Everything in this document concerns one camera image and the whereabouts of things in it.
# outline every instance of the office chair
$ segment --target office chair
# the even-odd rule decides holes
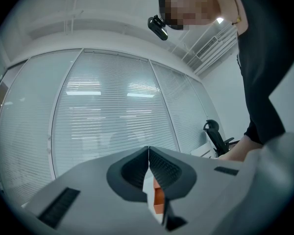
[[[214,150],[216,151],[218,157],[229,151],[229,143],[234,138],[230,138],[230,139],[227,139],[226,141],[223,141],[219,133],[219,124],[216,121],[212,119],[207,120],[203,130],[208,134],[212,143],[214,143],[215,147],[217,148]]]

